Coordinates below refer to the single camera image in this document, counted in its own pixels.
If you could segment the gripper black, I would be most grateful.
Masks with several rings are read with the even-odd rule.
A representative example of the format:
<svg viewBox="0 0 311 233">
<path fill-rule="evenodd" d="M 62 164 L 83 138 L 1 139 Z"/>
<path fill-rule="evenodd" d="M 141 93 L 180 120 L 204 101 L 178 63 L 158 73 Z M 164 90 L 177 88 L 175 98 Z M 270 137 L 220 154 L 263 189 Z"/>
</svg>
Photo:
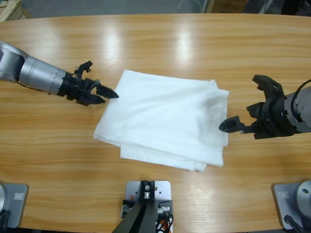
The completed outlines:
<svg viewBox="0 0 311 233">
<path fill-rule="evenodd" d="M 266 102 L 258 102 L 247 106 L 247 111 L 256 121 L 250 126 L 241 123 L 238 116 L 224 120 L 219 125 L 219 130 L 225 133 L 243 131 L 253 133 L 255 139 L 273 137 L 286 137 L 298 134 L 299 131 L 288 120 L 288 111 L 285 110 L 284 101 L 286 97 L 279 99 L 268 99 Z"/>
<path fill-rule="evenodd" d="M 88 106 L 90 104 L 105 103 L 100 96 L 91 94 L 93 88 L 96 87 L 96 94 L 107 99 L 117 99 L 118 94 L 111 88 L 103 86 L 98 80 L 75 78 L 72 74 L 66 72 L 63 82 L 59 88 L 59 96 L 66 96 L 68 100 L 76 100 L 78 104 Z"/>
</svg>

